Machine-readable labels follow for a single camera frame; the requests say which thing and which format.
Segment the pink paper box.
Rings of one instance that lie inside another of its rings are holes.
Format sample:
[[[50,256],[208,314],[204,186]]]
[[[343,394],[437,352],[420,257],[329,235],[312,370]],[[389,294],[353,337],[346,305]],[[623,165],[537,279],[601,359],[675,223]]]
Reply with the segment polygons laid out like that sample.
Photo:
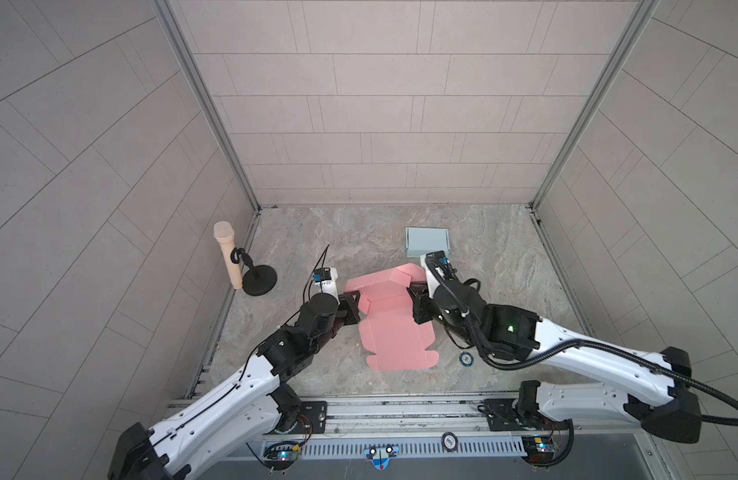
[[[363,347],[371,354],[368,366],[379,372],[429,369],[439,361],[430,346],[435,340],[430,323],[418,324],[408,288],[427,284],[425,270],[412,263],[352,278],[346,292],[360,294],[359,322]]]

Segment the light blue paper box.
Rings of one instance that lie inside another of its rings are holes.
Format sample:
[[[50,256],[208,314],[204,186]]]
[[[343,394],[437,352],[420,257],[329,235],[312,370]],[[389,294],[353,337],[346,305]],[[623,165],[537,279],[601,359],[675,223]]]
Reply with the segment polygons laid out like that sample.
[[[450,254],[450,235],[445,228],[407,227],[406,252],[409,258],[420,257],[428,253],[443,251]]]

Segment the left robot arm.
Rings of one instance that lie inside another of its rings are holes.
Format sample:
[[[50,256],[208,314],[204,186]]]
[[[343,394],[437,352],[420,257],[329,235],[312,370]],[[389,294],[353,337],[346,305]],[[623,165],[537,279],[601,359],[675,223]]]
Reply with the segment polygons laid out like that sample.
[[[118,438],[109,479],[196,479],[244,442],[297,421],[301,405],[287,382],[307,368],[344,325],[359,322],[360,294],[317,293],[254,347],[244,366],[185,409]]]

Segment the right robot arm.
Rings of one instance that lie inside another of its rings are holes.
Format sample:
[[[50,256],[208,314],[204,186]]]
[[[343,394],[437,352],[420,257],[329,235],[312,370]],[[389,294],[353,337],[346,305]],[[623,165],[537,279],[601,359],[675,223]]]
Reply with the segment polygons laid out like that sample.
[[[571,331],[529,310],[487,303],[470,279],[408,291],[413,318],[436,320],[490,367],[517,371],[542,363],[590,378],[585,385],[525,381],[515,410],[519,418],[565,422],[599,417],[636,423],[659,438],[699,441],[703,415],[689,354],[626,350]]]

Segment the blue poker chip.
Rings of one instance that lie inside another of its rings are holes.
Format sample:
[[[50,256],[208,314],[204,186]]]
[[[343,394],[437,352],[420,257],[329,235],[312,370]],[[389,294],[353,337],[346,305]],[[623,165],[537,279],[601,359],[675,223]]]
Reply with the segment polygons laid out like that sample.
[[[463,366],[470,367],[474,364],[474,357],[469,352],[462,352],[459,361]]]

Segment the black round microphone stand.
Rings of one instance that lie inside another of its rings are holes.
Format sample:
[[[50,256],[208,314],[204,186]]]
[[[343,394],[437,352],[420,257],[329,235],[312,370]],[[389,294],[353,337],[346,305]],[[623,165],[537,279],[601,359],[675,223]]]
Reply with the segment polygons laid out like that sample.
[[[241,276],[241,289],[247,295],[262,296],[275,287],[278,280],[275,269],[269,265],[256,265],[245,249],[235,247],[229,258],[232,263],[246,268]]]

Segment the round black white badge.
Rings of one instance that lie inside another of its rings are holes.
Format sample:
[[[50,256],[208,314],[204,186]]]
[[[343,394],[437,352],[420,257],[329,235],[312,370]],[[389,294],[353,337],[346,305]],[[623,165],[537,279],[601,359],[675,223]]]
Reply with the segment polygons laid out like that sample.
[[[456,452],[459,448],[458,437],[453,432],[445,432],[441,437],[441,445],[447,453]]]

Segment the blue sticker with eyes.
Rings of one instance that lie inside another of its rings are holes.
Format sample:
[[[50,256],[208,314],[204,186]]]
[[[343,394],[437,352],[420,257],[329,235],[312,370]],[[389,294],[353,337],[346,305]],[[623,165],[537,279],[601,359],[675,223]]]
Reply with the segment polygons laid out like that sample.
[[[378,471],[388,468],[390,460],[397,457],[399,449],[394,445],[371,446],[365,450],[364,456]]]

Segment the left green circuit board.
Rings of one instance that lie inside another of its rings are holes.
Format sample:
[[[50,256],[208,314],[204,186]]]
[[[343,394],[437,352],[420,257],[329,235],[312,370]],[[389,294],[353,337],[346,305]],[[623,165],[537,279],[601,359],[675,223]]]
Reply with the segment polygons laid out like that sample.
[[[294,441],[277,442],[265,447],[264,458],[281,468],[288,467],[299,459],[302,446]]]

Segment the green circuit board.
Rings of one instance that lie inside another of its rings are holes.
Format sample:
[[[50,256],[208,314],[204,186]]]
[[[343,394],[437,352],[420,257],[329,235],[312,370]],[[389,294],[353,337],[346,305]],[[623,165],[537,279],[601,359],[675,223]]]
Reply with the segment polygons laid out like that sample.
[[[294,441],[277,442],[265,447],[264,458],[281,468],[288,467],[299,459],[302,446]]]
[[[545,464],[554,459],[557,451],[556,443],[550,436],[524,436],[521,438],[529,464]]]

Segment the right green circuit board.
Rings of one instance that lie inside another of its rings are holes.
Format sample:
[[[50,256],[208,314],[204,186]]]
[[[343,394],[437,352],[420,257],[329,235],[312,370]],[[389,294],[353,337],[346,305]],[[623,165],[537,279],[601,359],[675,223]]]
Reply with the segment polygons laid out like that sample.
[[[524,436],[521,438],[529,464],[545,464],[554,459],[557,451],[556,443],[550,436]]]

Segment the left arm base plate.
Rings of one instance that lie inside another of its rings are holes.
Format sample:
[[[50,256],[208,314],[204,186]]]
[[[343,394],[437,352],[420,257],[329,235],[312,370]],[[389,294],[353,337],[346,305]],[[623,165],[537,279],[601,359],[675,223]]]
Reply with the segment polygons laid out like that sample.
[[[323,434],[326,429],[328,403],[325,401],[305,401],[300,405],[294,423],[285,430],[278,430],[281,435],[300,435],[307,433]]]

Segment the aluminium mounting rail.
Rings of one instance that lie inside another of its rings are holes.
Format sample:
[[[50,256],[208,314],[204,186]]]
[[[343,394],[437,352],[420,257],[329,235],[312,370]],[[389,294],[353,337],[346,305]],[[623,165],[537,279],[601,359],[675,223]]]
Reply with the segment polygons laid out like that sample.
[[[370,395],[311,398],[305,401],[328,403],[323,434],[281,435],[278,430],[244,444],[263,441],[274,444],[298,442],[309,455],[358,455],[371,446],[397,446],[403,455],[434,456],[448,454],[526,456],[521,438],[550,436],[556,442],[567,430],[491,431],[487,418],[478,411],[486,399],[518,399],[500,392],[471,395]],[[636,423],[599,417],[567,420],[569,430],[581,427],[586,433],[632,433]],[[441,437],[453,432],[459,440],[456,452],[442,449]]]

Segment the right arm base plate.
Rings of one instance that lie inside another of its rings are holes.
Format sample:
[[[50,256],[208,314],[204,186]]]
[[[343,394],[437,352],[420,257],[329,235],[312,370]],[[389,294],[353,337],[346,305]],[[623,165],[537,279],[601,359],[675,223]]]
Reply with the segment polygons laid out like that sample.
[[[555,421],[539,412],[531,400],[486,399],[478,411],[487,418],[491,431],[551,431],[569,430],[568,421]]]

